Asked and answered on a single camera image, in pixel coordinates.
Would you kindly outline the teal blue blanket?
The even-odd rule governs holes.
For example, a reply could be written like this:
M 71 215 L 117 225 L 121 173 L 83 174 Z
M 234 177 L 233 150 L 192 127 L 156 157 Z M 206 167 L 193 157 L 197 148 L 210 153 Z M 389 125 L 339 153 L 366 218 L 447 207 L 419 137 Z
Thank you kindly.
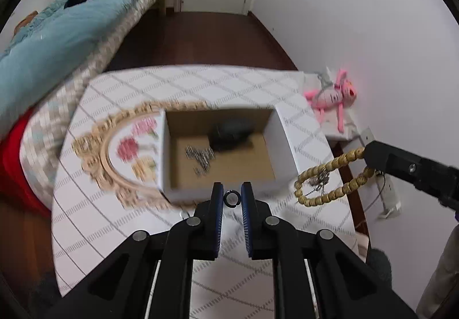
M 138 0 L 56 0 L 1 54 L 1 134 L 67 78 Z

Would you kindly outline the pink panther plush toy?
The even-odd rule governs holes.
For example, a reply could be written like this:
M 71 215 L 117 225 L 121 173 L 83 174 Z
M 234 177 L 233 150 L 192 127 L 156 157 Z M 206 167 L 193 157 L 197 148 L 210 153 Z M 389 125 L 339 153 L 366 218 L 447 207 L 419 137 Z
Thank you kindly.
M 344 108 L 350 106 L 357 97 L 357 91 L 348 79 L 348 72 L 346 70 L 339 69 L 336 79 L 331 83 L 331 86 L 304 91 L 304 97 L 314 110 L 317 121 L 320 124 L 324 121 L 324 113 L 335 109 L 338 132 L 344 134 Z

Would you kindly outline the checkered beige mattress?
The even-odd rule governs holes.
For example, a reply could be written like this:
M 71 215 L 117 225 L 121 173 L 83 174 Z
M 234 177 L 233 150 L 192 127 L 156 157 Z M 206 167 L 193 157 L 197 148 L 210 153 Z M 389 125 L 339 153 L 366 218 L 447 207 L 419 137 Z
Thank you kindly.
M 34 107 L 20 142 L 19 159 L 33 197 L 48 210 L 65 135 L 87 85 L 107 68 L 126 35 L 160 1 L 134 0 L 82 64 Z

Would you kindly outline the white power strip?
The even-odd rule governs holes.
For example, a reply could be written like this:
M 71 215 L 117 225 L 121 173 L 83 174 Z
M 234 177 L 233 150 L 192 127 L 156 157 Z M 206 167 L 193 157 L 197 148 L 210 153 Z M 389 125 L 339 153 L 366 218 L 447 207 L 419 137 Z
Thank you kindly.
M 375 171 L 374 176 L 359 192 L 366 216 L 385 220 L 396 217 L 401 212 L 400 196 L 396 192 L 392 177 L 382 171 Z

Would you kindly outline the white cardboard box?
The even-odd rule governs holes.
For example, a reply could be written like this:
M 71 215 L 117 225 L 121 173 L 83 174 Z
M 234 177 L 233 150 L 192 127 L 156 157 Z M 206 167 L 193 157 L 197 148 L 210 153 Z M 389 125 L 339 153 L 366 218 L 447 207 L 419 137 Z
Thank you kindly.
M 212 150 L 212 126 L 234 118 L 252 122 L 254 132 L 233 150 Z M 215 182 L 226 190 L 250 182 L 258 195 L 275 194 L 298 173 L 287 128 L 273 107 L 168 111 L 162 158 L 161 192 L 173 204 L 209 199 Z

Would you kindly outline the white patterned tablecloth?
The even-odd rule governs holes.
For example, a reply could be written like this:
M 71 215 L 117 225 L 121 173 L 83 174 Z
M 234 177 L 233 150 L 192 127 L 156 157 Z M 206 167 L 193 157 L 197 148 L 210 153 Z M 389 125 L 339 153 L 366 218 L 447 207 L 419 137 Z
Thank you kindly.
M 298 230 L 357 238 L 347 198 L 306 207 L 298 175 L 333 156 L 299 71 L 166 66 L 93 78 L 69 124 L 52 204 L 61 294 L 137 230 L 168 231 L 210 198 L 215 183 L 250 182 L 271 213 Z

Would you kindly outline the red bed sheet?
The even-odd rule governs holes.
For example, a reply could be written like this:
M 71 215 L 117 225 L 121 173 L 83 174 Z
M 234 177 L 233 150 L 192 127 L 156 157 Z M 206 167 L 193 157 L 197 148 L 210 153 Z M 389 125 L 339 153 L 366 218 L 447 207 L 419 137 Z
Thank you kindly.
M 1 199 L 19 210 L 50 219 L 50 210 L 31 190 L 20 163 L 20 144 L 33 111 L 28 109 L 1 139 Z

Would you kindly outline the black smart watch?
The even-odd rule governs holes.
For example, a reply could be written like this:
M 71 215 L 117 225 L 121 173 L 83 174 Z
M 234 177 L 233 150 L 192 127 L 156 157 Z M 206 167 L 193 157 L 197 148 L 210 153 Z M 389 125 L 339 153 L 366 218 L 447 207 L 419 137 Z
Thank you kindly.
M 253 132 L 254 124 L 248 120 L 224 120 L 216 123 L 208 132 L 209 146 L 217 152 L 233 150 L 244 144 Z

